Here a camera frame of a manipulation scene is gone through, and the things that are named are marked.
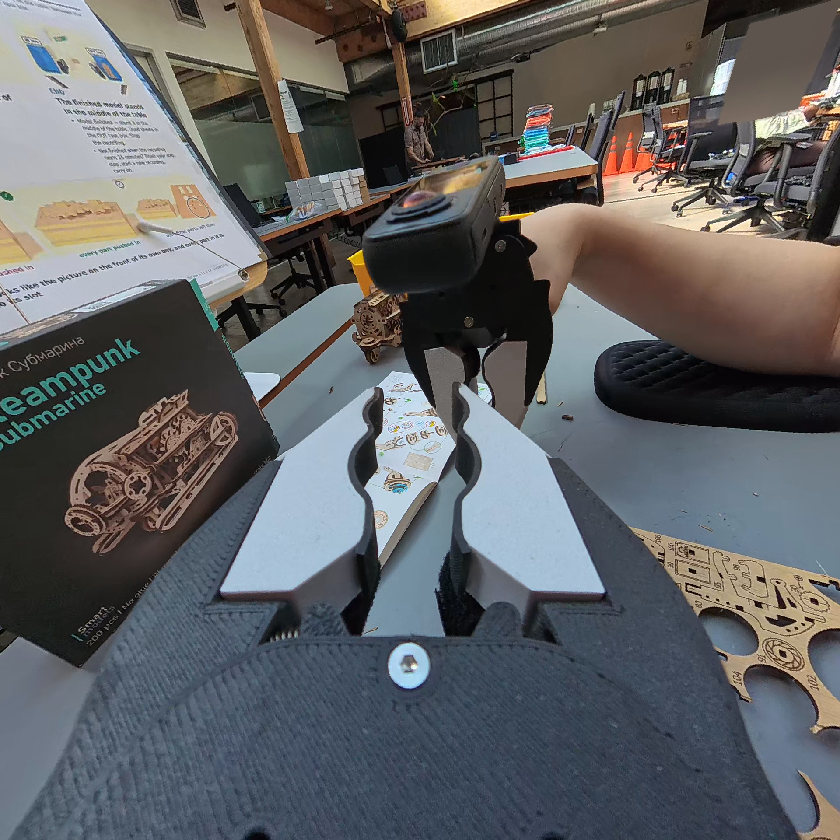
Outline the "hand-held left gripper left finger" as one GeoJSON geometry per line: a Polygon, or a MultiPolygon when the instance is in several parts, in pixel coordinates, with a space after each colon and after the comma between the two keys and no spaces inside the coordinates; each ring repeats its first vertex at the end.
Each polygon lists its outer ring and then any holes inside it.
{"type": "Polygon", "coordinates": [[[220,587],[228,601],[326,602],[361,634],[380,580],[372,501],[384,397],[364,391],[288,450],[220,587]]]}

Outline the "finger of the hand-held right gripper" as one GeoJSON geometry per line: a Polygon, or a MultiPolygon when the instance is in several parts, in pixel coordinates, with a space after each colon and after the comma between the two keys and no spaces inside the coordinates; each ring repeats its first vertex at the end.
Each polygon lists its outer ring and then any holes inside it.
{"type": "Polygon", "coordinates": [[[454,428],[454,385],[473,389],[473,358],[460,348],[433,348],[424,351],[431,396],[437,415],[446,428],[454,428]]]}
{"type": "Polygon", "coordinates": [[[528,343],[504,341],[493,352],[493,406],[520,429],[528,411],[525,402],[528,343]]]}

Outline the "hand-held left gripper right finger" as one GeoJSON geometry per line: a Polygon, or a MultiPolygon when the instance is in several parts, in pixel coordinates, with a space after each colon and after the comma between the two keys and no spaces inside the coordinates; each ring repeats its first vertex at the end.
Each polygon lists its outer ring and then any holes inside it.
{"type": "Polygon", "coordinates": [[[466,385],[453,385],[455,467],[465,488],[438,579],[446,634],[513,605],[527,627],[543,602],[595,602],[606,589],[552,459],[466,385]]]}

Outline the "person's right forearm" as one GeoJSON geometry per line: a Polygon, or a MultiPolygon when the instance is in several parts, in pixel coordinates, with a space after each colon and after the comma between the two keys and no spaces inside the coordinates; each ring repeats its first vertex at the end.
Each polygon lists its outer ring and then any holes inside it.
{"type": "Polygon", "coordinates": [[[839,248],[700,233],[607,206],[521,220],[556,312],[573,285],[702,360],[777,375],[839,376],[839,248]]]}

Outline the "assembled wooden model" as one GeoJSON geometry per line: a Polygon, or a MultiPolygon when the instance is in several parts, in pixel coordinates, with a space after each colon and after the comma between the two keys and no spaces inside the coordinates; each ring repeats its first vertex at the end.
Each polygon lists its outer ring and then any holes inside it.
{"type": "Polygon", "coordinates": [[[382,347],[398,348],[403,343],[403,322],[399,300],[382,290],[373,290],[353,307],[353,342],[369,364],[375,364],[382,347]]]}

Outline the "black model kit box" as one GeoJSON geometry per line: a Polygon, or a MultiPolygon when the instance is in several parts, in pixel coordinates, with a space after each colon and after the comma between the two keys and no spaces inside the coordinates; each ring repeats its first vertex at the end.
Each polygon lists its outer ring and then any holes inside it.
{"type": "Polygon", "coordinates": [[[80,666],[278,454],[187,280],[2,335],[2,629],[80,666]]]}

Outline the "laser-cut plywood parts sheet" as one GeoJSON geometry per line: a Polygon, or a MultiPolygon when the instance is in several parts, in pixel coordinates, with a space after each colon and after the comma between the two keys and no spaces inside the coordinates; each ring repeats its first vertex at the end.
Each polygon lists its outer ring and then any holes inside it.
{"type": "Polygon", "coordinates": [[[838,735],[838,696],[818,675],[813,642],[839,628],[838,580],[698,542],[633,528],[680,589],[697,616],[714,612],[739,620],[755,636],[749,654],[716,647],[729,684],[751,702],[747,674],[766,669],[787,679],[810,701],[811,733],[838,735]]]}

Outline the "assembly instruction booklet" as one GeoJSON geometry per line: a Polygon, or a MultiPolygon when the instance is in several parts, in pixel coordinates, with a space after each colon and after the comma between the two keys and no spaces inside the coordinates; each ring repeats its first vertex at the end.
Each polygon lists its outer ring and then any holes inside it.
{"type": "Polygon", "coordinates": [[[412,374],[394,371],[380,387],[384,407],[375,441],[377,467],[365,490],[384,565],[436,488],[455,443],[412,374]]]}

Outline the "yellow storage bin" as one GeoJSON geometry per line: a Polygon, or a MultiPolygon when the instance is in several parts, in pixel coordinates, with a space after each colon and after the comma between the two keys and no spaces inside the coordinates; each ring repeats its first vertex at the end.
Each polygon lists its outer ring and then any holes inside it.
{"type": "MultiPolygon", "coordinates": [[[[533,215],[533,212],[511,214],[507,216],[501,216],[500,221],[506,223],[513,220],[523,219],[531,215],[533,215]]],[[[378,288],[373,283],[373,280],[365,267],[362,250],[359,249],[355,253],[353,253],[348,258],[348,261],[350,262],[355,279],[357,280],[361,289],[362,297],[366,298],[369,297],[370,294],[377,292],[378,288]]]]}

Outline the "long grey-topped desk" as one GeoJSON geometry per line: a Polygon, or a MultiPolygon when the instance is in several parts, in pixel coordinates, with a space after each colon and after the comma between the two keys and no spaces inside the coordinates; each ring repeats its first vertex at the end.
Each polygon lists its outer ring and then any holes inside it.
{"type": "Polygon", "coordinates": [[[599,163],[588,153],[572,146],[561,151],[521,156],[515,163],[500,157],[506,180],[506,198],[513,201],[542,197],[575,196],[579,182],[592,185],[599,163]]]}

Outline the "stack of white boxes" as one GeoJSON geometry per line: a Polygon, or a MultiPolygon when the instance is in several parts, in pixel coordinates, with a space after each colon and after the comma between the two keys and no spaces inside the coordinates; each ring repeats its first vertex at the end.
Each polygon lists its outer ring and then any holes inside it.
{"type": "Polygon", "coordinates": [[[315,203],[321,210],[347,210],[370,200],[364,169],[334,171],[286,182],[293,207],[315,203]]]}

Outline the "stack of colourful trays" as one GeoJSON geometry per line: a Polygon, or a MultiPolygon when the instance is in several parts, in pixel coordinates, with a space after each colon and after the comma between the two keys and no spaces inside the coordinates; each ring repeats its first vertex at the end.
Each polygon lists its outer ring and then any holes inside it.
{"type": "Polygon", "coordinates": [[[552,104],[544,103],[528,108],[520,140],[520,156],[539,154],[551,147],[552,120],[552,104]]]}

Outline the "black mesh desk chair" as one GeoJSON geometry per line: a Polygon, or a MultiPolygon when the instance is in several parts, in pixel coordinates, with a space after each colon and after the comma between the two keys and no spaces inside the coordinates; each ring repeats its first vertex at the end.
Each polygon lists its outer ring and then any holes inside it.
{"type": "Polygon", "coordinates": [[[263,224],[266,224],[266,220],[264,219],[264,217],[256,209],[254,204],[252,204],[252,202],[249,201],[239,184],[227,184],[224,185],[224,189],[231,203],[236,206],[237,210],[241,214],[242,218],[246,221],[247,225],[251,226],[252,228],[258,228],[263,224]]]}

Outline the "white paper notice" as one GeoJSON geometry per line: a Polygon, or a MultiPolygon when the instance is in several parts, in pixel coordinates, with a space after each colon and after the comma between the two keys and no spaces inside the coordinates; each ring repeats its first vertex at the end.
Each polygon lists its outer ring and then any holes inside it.
{"type": "Polygon", "coordinates": [[[287,131],[289,134],[301,133],[304,130],[301,118],[294,97],[291,94],[291,90],[285,78],[278,80],[277,89],[287,131]]]}

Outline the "row of black office chairs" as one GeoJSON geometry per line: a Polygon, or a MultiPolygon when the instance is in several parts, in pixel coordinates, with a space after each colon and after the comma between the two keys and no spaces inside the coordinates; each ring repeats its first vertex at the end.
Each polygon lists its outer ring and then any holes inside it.
{"type": "Polygon", "coordinates": [[[706,217],[700,227],[718,234],[740,225],[761,228],[772,238],[806,234],[820,201],[838,172],[838,102],[831,108],[806,108],[812,120],[796,130],[756,133],[755,122],[719,123],[722,97],[689,100],[684,129],[667,129],[660,112],[647,120],[654,125],[648,152],[654,176],[635,185],[620,175],[619,186],[632,187],[643,197],[660,192],[673,199],[668,219],[681,218],[688,207],[720,207],[721,215],[706,217]]]}

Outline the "metal duct air vent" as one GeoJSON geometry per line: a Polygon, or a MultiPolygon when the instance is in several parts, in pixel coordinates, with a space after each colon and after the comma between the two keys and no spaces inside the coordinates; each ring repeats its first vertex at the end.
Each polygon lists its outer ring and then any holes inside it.
{"type": "Polygon", "coordinates": [[[419,47],[425,75],[455,67],[458,64],[456,32],[453,28],[421,38],[419,47]]]}

